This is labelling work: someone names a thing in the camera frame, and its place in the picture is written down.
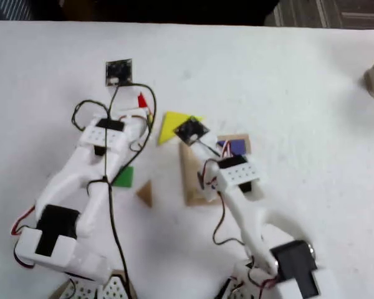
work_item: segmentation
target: gray carpet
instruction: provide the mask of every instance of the gray carpet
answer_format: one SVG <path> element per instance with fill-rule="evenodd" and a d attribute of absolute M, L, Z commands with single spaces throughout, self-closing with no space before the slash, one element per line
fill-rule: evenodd
<path fill-rule="evenodd" d="M 280 0 L 265 25 L 374 29 L 374 0 Z"/>

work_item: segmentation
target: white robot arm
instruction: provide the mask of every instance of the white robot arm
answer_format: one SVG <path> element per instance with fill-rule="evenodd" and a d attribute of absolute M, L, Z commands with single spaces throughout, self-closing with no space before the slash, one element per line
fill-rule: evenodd
<path fill-rule="evenodd" d="M 249 260 L 235 265 L 218 299 L 341 298 L 331 271 L 315 256 L 317 240 L 309 227 L 281 203 L 262 196 L 251 155 L 223 158 L 215 150 L 216 135 L 193 117 L 175 133 L 201 162 L 199 185 L 206 200 L 221 196 L 241 230 L 248 252 Z M 278 227 L 295 240 L 269 248 L 262 238 L 265 224 Z"/>
<path fill-rule="evenodd" d="M 147 114 L 146 108 L 139 108 L 116 112 L 110 121 L 104 115 L 90 122 L 73 155 L 36 201 L 37 227 L 23 228 L 15 249 L 20 259 L 100 283 L 107 282 L 112 273 L 108 260 L 77 240 L 90 235 L 97 212 L 108 199 L 107 183 L 89 186 L 88 183 L 102 179 L 105 173 L 109 181 L 114 179 L 127 158 L 130 143 L 137 140 L 147 126 L 132 116 L 147 119 Z M 89 201 L 82 213 L 60 206 L 79 188 L 88 188 L 89 192 Z"/>

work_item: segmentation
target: cardboard piece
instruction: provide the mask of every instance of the cardboard piece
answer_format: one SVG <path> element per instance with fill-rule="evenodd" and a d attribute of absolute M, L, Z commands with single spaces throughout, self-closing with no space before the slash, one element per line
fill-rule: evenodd
<path fill-rule="evenodd" d="M 141 187 L 136 195 L 148 206 L 152 207 L 152 186 L 151 181 L 148 181 Z"/>
<path fill-rule="evenodd" d="M 222 135 L 219 141 L 244 140 L 246 153 L 251 153 L 251 142 L 248 134 Z M 183 175 L 183 187 L 185 192 L 185 203 L 187 206 L 208 206 L 221 204 L 220 198 L 207 202 L 199 191 L 197 172 L 201 171 L 199 161 L 194 157 L 191 149 L 183 142 L 180 143 L 181 171 Z"/>

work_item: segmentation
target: blue block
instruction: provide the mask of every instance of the blue block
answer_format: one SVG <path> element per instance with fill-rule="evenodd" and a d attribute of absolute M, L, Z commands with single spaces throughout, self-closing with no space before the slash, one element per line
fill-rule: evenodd
<path fill-rule="evenodd" d="M 245 148 L 245 140 L 243 139 L 235 139 L 235 140 L 229 140 L 231 144 L 231 151 L 234 154 L 246 154 L 246 148 Z M 223 146 L 224 140 L 218 141 L 218 145 Z"/>

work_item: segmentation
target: white table surface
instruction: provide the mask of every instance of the white table surface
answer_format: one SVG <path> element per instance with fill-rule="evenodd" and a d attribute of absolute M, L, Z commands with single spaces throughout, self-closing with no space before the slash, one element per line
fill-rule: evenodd
<path fill-rule="evenodd" d="M 168 110 L 249 133 L 267 196 L 309 219 L 346 298 L 374 298 L 374 99 L 360 83 L 374 31 L 77 22 L 0 22 L 0 298 L 47 298 L 65 281 L 19 267 L 9 228 L 73 151 L 75 104 L 108 102 L 105 62 L 126 58 L 158 97 L 133 188 L 114 198 L 140 298 L 212 298 L 244 258 L 212 244 L 220 207 L 185 207 L 178 142 L 156 147 Z M 117 105 L 133 106 L 137 91 L 121 90 Z M 149 178 L 152 210 L 133 196 Z M 238 233 L 226 219 L 219 238 Z M 107 204 L 83 242 L 120 267 Z"/>

